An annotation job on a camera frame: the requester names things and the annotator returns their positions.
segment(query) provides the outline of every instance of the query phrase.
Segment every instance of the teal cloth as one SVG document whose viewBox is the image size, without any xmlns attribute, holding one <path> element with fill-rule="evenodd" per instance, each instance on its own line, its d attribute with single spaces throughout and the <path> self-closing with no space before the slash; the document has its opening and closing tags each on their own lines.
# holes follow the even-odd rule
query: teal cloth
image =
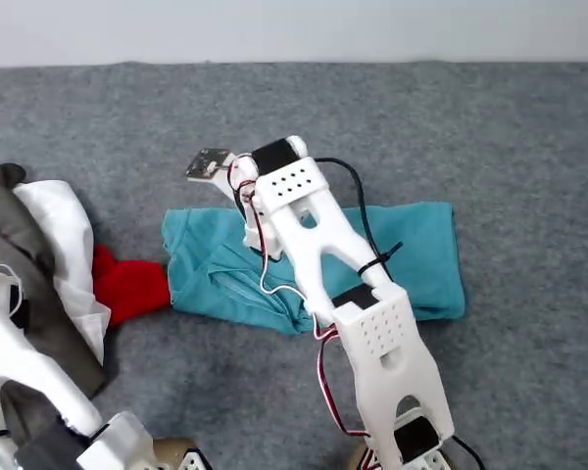
<svg viewBox="0 0 588 470">
<path fill-rule="evenodd" d="M 387 262 L 394 281 L 410 296 L 418 320 L 459 318 L 465 312 L 453 208 L 447 203 L 417 203 L 367 208 L 379 250 L 399 240 L 404 246 Z M 358 209 L 344 210 L 364 233 Z M 162 233 L 171 259 L 168 277 L 175 309 L 288 335 L 312 329 L 301 299 L 288 291 L 273 296 L 259 288 L 260 256 L 245 247 L 244 225 L 233 209 L 185 209 L 166 212 Z M 357 273 L 332 256 L 323 256 L 322 274 L 329 296 L 361 283 Z M 294 284 L 292 264 L 284 256 L 269 263 L 266 286 Z"/>
</svg>

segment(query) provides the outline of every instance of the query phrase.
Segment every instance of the wall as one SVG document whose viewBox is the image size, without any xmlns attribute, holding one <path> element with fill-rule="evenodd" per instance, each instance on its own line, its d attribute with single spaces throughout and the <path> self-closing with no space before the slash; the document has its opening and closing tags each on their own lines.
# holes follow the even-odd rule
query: wall
<svg viewBox="0 0 588 470">
<path fill-rule="evenodd" d="M 0 67 L 588 60 L 588 0 L 0 0 Z"/>
</svg>

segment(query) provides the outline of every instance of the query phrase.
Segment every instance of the gray carpet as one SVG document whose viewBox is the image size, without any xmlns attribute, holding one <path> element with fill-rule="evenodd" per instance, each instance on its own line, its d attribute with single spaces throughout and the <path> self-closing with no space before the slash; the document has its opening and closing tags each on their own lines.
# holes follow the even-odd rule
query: gray carpet
<svg viewBox="0 0 588 470">
<path fill-rule="evenodd" d="M 291 133 L 355 165 L 371 204 L 455 205 L 467 317 L 420 326 L 458 434 L 490 469 L 588 468 L 588 65 L 0 70 L 0 162 L 67 179 L 120 258 L 165 259 L 167 208 L 226 204 L 184 181 L 199 148 Z M 97 404 L 195 437 L 217 469 L 340 469 L 353 443 L 316 351 L 309 335 L 152 314 L 109 337 Z M 347 361 L 327 361 L 354 422 Z"/>
</svg>

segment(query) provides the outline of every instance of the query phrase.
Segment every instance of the white towel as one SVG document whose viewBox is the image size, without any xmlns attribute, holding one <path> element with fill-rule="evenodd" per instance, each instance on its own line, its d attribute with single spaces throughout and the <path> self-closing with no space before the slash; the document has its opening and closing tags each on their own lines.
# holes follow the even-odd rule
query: white towel
<svg viewBox="0 0 588 470">
<path fill-rule="evenodd" d="M 66 313 L 102 364 L 111 311 L 96 302 L 93 294 L 94 237 L 84 208 L 65 181 L 21 184 L 13 192 L 48 239 L 55 256 L 55 289 Z"/>
</svg>

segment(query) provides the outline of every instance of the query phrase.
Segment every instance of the red cloth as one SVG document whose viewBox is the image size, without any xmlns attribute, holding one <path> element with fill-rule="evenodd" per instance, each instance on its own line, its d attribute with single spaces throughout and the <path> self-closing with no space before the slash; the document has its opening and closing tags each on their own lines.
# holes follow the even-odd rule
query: red cloth
<svg viewBox="0 0 588 470">
<path fill-rule="evenodd" d="M 96 300 L 111 309 L 109 326 L 170 305 L 164 267 L 152 261 L 116 261 L 107 248 L 94 246 Z"/>
</svg>

